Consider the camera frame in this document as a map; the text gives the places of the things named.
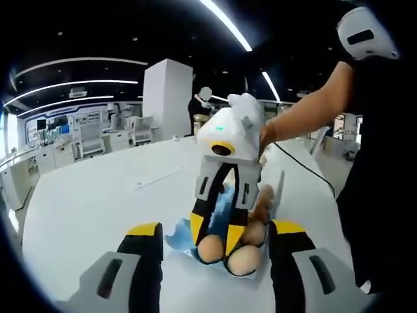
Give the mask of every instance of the white cabinet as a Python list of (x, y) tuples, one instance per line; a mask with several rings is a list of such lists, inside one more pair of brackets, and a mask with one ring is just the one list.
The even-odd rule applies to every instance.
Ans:
[(28, 160), (6, 167), (0, 177), (6, 206), (13, 211), (21, 209), (31, 189)]
[(109, 135), (111, 152), (129, 148), (129, 133), (126, 131), (114, 132)]
[(56, 168), (62, 168), (63, 166), (75, 163), (74, 152), (72, 150), (71, 143), (62, 147), (56, 147), (53, 150), (53, 154), (55, 156)]
[(53, 146), (49, 145), (36, 150), (36, 164), (38, 164), (40, 175), (56, 170)]

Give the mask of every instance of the blue cloth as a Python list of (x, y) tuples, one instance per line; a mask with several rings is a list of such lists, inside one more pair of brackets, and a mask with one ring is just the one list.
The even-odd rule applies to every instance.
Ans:
[[(226, 240), (229, 213), (234, 194), (235, 188), (229, 186), (225, 187), (223, 194), (219, 194), (210, 224), (208, 225), (207, 234), (218, 235), (224, 241)], [(172, 236), (166, 235), (165, 240), (172, 249), (188, 253), (199, 259), (191, 235), (190, 220), (182, 218), (175, 226), (174, 234)]]

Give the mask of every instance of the white table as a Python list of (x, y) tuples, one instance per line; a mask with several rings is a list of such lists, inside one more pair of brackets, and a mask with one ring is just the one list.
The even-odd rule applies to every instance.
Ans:
[[(302, 142), (281, 146), (320, 173)], [(178, 220), (189, 216), (194, 206), (200, 162), (196, 148), (194, 138), (158, 142), (79, 162), (40, 178), (26, 216), (23, 255), (51, 300), (67, 300), (78, 289), (80, 275), (103, 253), (116, 250), (131, 227), (159, 221), (165, 234), (173, 233)], [(274, 146), (266, 157), (263, 183), (278, 184), (281, 170), (286, 171), (277, 217), (300, 223), (317, 247), (328, 248), (352, 267), (326, 183)], [(269, 269), (270, 264), (260, 283), (249, 283), (198, 264), (164, 243), (160, 310), (275, 312)]]

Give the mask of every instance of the black ceiling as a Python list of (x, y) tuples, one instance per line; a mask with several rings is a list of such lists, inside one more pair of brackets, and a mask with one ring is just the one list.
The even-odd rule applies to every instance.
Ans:
[[(33, 5), (13, 28), (19, 44), (3, 90), (3, 102), (33, 89), (84, 80), (134, 80), (137, 85), (90, 83), (88, 97), (115, 95), (137, 100), (145, 69), (165, 58), (193, 66), (195, 86), (226, 97), (242, 92), (248, 79), (257, 98), (274, 99), (261, 72), (267, 71), (282, 100), (318, 88), (338, 60), (336, 23), (342, 1), (213, 0), (253, 48), (246, 52), (226, 26), (199, 0), (66, 1)], [(21, 71), (50, 61), (112, 57), (148, 63), (73, 61)], [(68, 100), (66, 85), (20, 99), (28, 108)], [(13, 113), (22, 110), (8, 106)]]

